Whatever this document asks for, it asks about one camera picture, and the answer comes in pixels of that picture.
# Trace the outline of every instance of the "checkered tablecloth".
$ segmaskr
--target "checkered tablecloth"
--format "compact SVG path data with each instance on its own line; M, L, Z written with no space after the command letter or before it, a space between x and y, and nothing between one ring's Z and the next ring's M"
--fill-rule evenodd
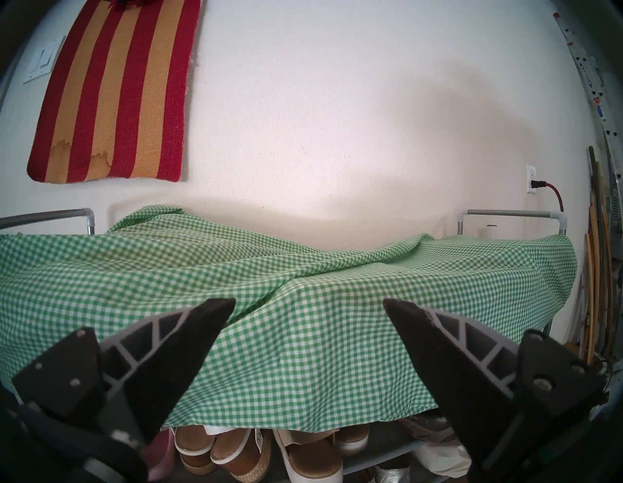
M326 252L148 206L105 235L0 237L0 376L11 387L20 368L81 326L103 339L149 314L235 297L169 424L322 431L389 421L435 403L383 298L473 317L518 342L563 306L575 273L562 235L421 234L371 252Z

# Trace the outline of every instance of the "white wall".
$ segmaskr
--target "white wall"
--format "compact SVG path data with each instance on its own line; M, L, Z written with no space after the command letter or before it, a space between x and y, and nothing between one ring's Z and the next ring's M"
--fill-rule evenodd
M172 204L315 247L372 249L453 234L463 208L557 209L548 190L525 193L531 163L563 195L583 257L595 129L548 1L211 0L191 71L183 182L35 183L26 163L48 77L21 80L33 49L65 34L81 3L62 0L41 22L2 106L0 216L90 206L102 233L140 206ZM558 229L498 225L513 238ZM83 221L21 231L82 233ZM572 302L554 323L558 339Z

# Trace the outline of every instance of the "metal rack frame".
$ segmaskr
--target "metal rack frame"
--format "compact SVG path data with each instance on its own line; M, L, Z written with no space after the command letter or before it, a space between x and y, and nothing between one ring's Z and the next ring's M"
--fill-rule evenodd
M28 225L40 221L58 220L63 218L76 218L84 216L87 218L87 233L95 234L95 215L90 208L61 209L59 211L43 211L41 213L20 214L17 216L7 216L0 218L0 230L14 226Z

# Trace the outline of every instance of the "red and yellow striped cloth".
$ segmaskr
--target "red and yellow striped cloth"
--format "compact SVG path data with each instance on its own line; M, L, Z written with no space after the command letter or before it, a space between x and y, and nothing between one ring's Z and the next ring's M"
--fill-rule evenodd
M179 181L184 99L201 0L87 0L59 53L28 175Z

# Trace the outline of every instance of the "tan sandal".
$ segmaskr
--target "tan sandal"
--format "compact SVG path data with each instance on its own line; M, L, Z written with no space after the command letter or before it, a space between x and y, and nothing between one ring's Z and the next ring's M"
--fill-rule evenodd
M360 453L368 445L369 424L347 426L335 433L335 447L342 456Z
M215 436L201 425L180 426L175 430L175 447L184 467L192 474L207 475L216 469L210 459Z
M342 458L326 439L335 431L303 433L274 429L273 433L292 483L342 482Z
M272 455L272 432L235 429L216 437L211 459L242 483L258 483L266 476Z

